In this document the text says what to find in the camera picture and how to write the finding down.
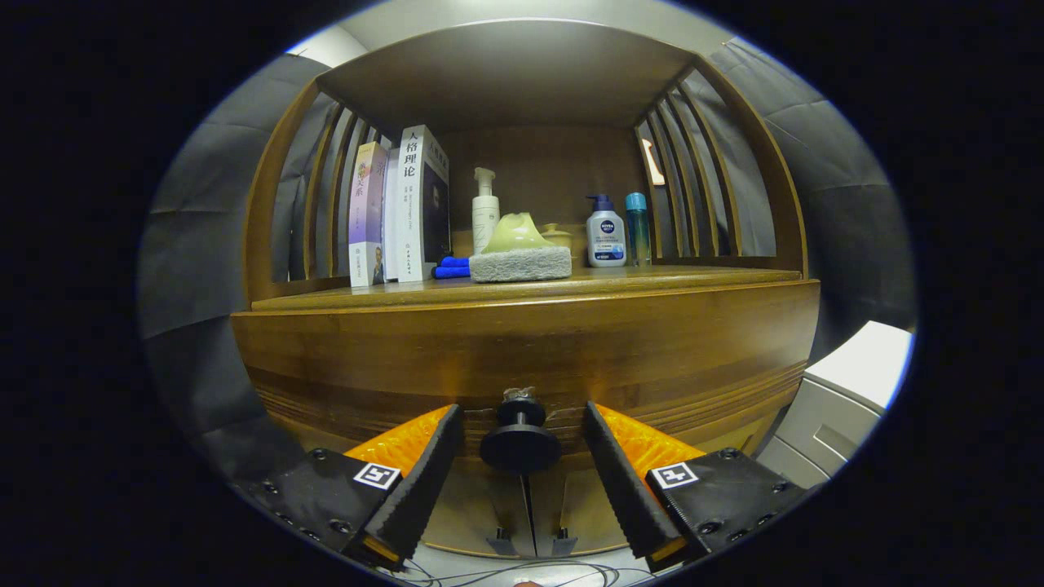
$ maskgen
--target sponge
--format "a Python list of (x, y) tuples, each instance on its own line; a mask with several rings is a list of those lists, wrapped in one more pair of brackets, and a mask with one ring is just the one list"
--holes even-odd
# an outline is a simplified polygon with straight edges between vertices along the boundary
[(568, 246), (515, 249), (471, 258), (471, 279), (478, 283), (542, 281), (571, 275), (573, 260)]
[(542, 281), (573, 275), (568, 246), (556, 246), (537, 232), (528, 212), (506, 214), (490, 243), (471, 258), (471, 279), (479, 283)]

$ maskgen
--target white pump bottle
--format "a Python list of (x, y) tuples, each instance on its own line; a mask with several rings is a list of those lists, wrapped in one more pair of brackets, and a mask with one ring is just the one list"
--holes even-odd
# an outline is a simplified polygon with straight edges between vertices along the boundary
[(471, 230), (473, 255), (485, 249), (493, 236), (493, 229), (500, 221), (500, 201), (493, 195), (493, 179), (497, 174), (484, 167), (475, 167), (478, 195), (471, 201)]

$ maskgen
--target drawer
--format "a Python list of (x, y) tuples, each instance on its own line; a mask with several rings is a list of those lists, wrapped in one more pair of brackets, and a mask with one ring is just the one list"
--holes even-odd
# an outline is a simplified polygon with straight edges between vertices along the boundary
[(830, 478), (811, 461), (780, 442), (777, 437), (768, 441), (757, 461), (805, 489)]
[(833, 475), (877, 420), (877, 414), (865, 406), (805, 379), (776, 436)]

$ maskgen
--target teal water bottle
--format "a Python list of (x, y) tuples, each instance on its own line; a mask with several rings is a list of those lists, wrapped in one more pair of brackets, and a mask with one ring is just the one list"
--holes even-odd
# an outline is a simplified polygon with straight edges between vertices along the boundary
[(645, 195), (634, 192), (624, 201), (627, 207), (627, 233), (632, 265), (651, 265), (649, 246), (649, 217), (645, 211)]

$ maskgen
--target white cabinet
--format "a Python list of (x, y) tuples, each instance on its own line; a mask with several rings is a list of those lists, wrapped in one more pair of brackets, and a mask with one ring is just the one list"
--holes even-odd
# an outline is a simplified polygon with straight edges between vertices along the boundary
[(878, 415), (867, 407), (805, 379), (776, 436), (833, 475), (877, 420)]
[(809, 367), (758, 462), (805, 488), (835, 474), (892, 403), (911, 344), (909, 332), (869, 322)]
[(758, 463), (808, 489), (830, 478), (811, 461), (790, 448), (778, 438), (773, 438), (758, 456)]

